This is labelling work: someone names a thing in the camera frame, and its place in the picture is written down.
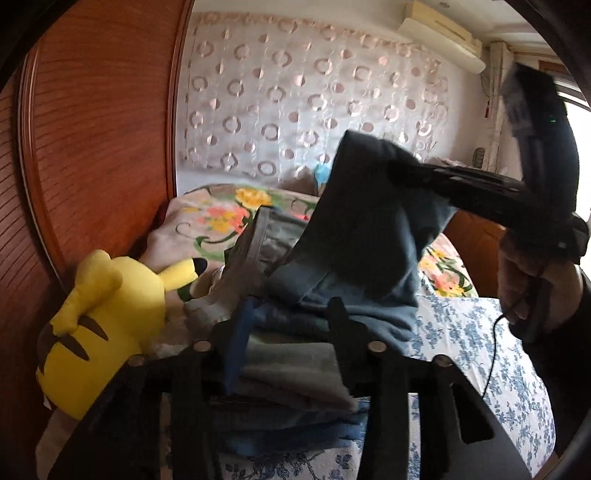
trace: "curtain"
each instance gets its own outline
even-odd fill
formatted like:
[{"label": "curtain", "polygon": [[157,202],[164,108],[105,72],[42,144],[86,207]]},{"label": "curtain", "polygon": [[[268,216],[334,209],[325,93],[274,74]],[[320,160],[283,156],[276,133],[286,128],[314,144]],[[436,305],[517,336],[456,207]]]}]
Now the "curtain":
[{"label": "curtain", "polygon": [[332,164],[347,129],[430,156],[448,114],[441,61],[312,20],[195,13],[177,111],[188,170],[277,185]]},{"label": "curtain", "polygon": [[510,128],[506,120],[505,104],[501,98],[501,86],[509,69],[513,65],[513,54],[504,42],[491,44],[489,61],[489,88],[491,93],[489,118],[486,125],[485,156],[482,169],[498,172],[499,142],[503,128]]}]

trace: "blue floral bedsheet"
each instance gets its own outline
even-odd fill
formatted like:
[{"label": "blue floral bedsheet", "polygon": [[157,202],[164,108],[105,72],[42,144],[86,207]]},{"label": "blue floral bedsheet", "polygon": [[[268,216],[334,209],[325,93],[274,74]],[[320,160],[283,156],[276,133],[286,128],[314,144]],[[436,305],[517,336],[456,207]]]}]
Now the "blue floral bedsheet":
[{"label": "blue floral bedsheet", "polygon": [[[415,336],[409,356],[430,360],[439,353],[453,358],[470,382],[484,388],[493,354],[492,322],[501,314],[495,299],[419,297]],[[534,476],[554,449],[554,420],[544,384],[536,376],[521,342],[507,328],[497,326],[498,350],[495,369],[485,400],[515,443]],[[418,398],[410,401],[408,479],[420,474]],[[300,452],[278,459],[242,459],[223,455],[224,478],[228,480],[287,479],[355,480],[362,445],[349,448]]]}]

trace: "stuffed toy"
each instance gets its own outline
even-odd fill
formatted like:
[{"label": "stuffed toy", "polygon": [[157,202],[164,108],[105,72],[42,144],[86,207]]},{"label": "stuffed toy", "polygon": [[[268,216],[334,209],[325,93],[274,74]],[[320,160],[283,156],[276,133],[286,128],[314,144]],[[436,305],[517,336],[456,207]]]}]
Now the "stuffed toy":
[{"label": "stuffed toy", "polygon": [[38,340],[37,381],[46,397],[81,420],[132,356],[147,354],[165,324],[164,293],[194,281],[203,258],[159,274],[130,257],[96,250],[78,266],[74,289]]}]

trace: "wooden headboard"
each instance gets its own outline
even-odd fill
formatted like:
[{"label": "wooden headboard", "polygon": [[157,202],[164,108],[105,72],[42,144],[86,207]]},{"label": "wooden headboard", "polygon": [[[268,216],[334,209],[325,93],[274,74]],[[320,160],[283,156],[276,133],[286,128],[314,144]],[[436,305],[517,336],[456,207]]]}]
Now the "wooden headboard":
[{"label": "wooden headboard", "polygon": [[460,210],[444,233],[459,252],[478,295],[496,298],[499,241],[505,228]]},{"label": "wooden headboard", "polygon": [[174,194],[176,65],[191,6],[79,0],[0,93],[0,478],[14,478],[6,459],[34,474],[48,418],[37,335],[73,267],[95,248],[126,254]]}]

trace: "stack of clothes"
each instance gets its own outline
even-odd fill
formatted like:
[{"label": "stack of clothes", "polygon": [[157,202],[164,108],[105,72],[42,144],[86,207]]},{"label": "stack of clothes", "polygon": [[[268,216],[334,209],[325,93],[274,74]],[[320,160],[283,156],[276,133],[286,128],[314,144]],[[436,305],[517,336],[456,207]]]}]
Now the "stack of clothes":
[{"label": "stack of clothes", "polygon": [[360,440],[369,403],[349,395],[326,306],[405,352],[417,311],[417,264],[454,209],[428,190],[393,186],[392,163],[416,162],[390,142],[347,132],[310,222],[262,207],[228,253],[209,295],[185,305],[194,340],[256,297],[255,331],[230,397],[212,401],[220,445],[242,456]]}]

